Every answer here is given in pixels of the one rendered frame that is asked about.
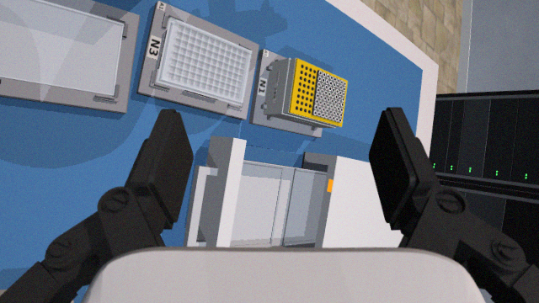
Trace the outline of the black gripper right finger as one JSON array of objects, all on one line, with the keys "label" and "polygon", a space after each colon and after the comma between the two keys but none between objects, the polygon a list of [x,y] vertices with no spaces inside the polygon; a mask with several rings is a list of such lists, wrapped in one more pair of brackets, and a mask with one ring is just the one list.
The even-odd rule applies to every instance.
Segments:
[{"label": "black gripper right finger", "polygon": [[385,222],[403,234],[398,247],[453,259],[494,303],[539,303],[539,268],[516,241],[469,212],[460,191],[440,186],[402,108],[382,111],[369,161]]}]

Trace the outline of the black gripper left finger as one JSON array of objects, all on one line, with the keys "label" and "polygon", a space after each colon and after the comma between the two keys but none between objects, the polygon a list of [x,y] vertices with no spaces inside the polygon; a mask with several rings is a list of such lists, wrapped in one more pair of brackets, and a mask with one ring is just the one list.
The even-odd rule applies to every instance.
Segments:
[{"label": "black gripper left finger", "polygon": [[193,159],[180,112],[161,109],[125,186],[105,192],[98,211],[53,240],[0,303],[71,303],[111,258],[165,247],[160,234],[178,221]]}]

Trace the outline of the white multiwell plate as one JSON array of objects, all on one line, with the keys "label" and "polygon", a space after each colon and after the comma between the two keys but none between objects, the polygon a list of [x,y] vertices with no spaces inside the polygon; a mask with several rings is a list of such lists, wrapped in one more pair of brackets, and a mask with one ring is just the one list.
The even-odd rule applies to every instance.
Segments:
[{"label": "white multiwell plate", "polygon": [[242,106],[251,55],[251,50],[170,17],[155,83]]}]

